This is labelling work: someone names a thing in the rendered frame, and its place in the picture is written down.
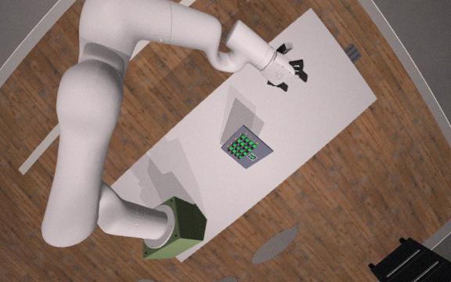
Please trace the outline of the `grey switch panel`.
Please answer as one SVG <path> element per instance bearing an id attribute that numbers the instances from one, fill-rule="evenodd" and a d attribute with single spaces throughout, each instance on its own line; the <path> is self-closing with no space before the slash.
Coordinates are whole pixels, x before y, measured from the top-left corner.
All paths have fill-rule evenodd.
<path id="1" fill-rule="evenodd" d="M 242 125 L 221 149 L 245 169 L 273 152 L 268 145 L 245 125 Z"/>

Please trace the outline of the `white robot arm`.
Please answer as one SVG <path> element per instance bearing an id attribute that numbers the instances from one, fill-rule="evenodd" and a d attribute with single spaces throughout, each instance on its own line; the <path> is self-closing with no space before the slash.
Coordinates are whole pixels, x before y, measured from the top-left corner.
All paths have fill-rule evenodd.
<path id="1" fill-rule="evenodd" d="M 221 36 L 214 16 L 171 0 L 85 0 L 78 64 L 62 76 L 56 98 L 60 141 L 41 225 L 48 244 L 78 244 L 96 224 L 108 234 L 145 237 L 149 248 L 168 241 L 175 227 L 170 206 L 154 210 L 125 201 L 102 180 L 124 96 L 121 83 L 141 40 L 202 50 L 215 69 L 229 73 L 247 63 L 262 70 L 275 52 L 241 20 L 225 40 L 228 53 L 218 51 Z"/>

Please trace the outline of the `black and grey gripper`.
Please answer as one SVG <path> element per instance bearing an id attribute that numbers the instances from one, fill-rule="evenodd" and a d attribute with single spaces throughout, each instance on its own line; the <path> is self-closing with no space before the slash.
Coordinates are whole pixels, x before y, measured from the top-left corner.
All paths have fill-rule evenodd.
<path id="1" fill-rule="evenodd" d="M 290 62 L 289 62 L 290 61 Z M 299 67 L 296 67 L 296 66 Z M 303 60 L 290 60 L 280 52 L 274 52 L 269 64 L 265 66 L 260 72 L 268 80 L 267 85 L 276 86 L 287 92 L 288 85 L 284 81 L 299 75 L 303 82 L 307 82 L 308 75 L 303 71 Z M 299 72 L 298 72 L 299 71 Z"/>

